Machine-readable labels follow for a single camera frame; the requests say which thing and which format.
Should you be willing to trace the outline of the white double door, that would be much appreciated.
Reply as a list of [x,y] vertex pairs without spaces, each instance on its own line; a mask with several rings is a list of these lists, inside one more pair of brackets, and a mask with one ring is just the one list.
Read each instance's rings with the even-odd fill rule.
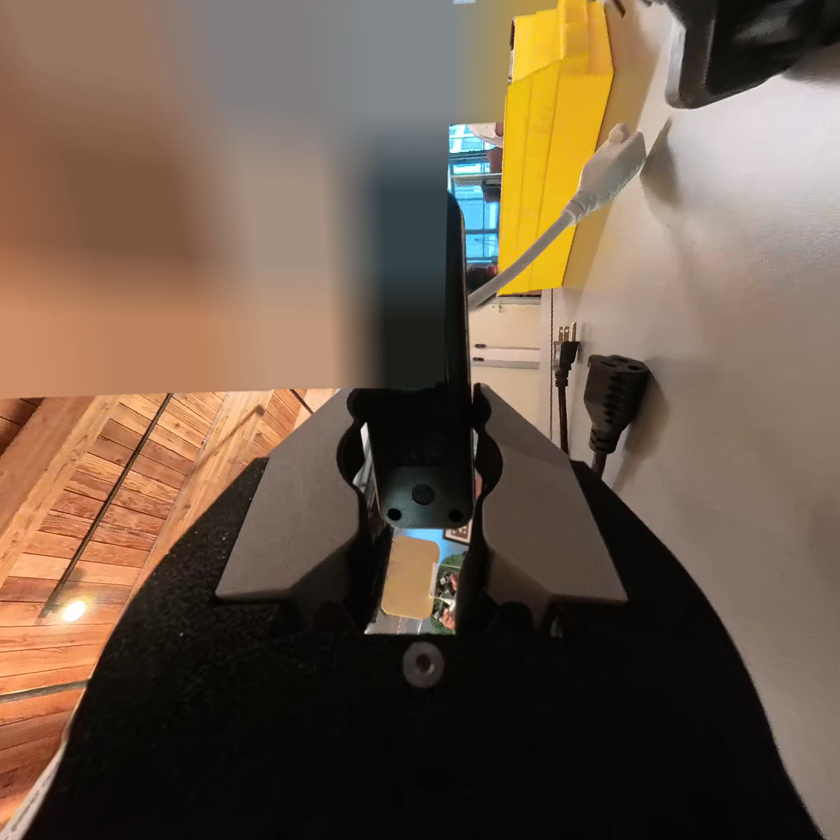
[[541,360],[541,298],[508,296],[468,314],[474,367],[536,371]]

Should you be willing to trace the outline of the large glass window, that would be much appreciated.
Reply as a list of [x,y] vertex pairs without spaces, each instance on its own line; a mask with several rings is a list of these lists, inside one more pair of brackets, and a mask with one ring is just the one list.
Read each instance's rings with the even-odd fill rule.
[[465,123],[448,127],[448,190],[465,226],[467,262],[496,266],[501,216],[501,148],[486,142]]

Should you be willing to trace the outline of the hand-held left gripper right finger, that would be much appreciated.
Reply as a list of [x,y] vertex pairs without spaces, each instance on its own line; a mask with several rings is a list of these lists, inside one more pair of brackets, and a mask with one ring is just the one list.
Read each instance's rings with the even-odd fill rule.
[[627,604],[569,456],[484,383],[474,387],[473,408],[480,493],[459,612]]

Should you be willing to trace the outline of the yellow plastic bin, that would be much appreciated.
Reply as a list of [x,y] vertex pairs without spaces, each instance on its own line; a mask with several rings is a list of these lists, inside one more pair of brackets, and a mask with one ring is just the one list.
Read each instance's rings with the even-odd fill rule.
[[613,84],[602,2],[559,1],[513,19],[500,184],[500,270],[561,215],[599,145]]

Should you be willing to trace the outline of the black power strip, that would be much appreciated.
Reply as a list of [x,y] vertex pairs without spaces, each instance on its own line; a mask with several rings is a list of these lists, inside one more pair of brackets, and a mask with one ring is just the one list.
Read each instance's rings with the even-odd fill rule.
[[377,500],[401,529],[460,529],[475,507],[463,215],[447,195],[444,379],[433,387],[359,390]]

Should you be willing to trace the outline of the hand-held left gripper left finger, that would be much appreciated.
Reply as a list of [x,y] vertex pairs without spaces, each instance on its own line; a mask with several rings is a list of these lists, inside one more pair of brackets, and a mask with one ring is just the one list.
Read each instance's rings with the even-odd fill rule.
[[269,454],[215,591],[231,603],[317,611],[353,592],[364,464],[352,392],[338,390]]

